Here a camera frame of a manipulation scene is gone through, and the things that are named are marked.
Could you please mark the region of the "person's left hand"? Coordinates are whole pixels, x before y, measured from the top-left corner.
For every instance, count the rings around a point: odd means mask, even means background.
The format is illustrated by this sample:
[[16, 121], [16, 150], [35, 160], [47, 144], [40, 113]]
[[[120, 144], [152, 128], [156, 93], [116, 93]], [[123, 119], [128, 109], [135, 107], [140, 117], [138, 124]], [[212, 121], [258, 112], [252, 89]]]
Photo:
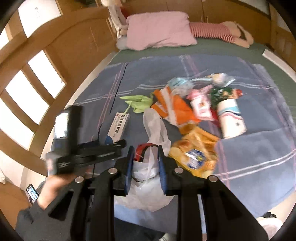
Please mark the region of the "person's left hand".
[[37, 199], [41, 209], [46, 209], [49, 204], [57, 197], [59, 191], [76, 178], [75, 174], [50, 175], [47, 177], [41, 194]]

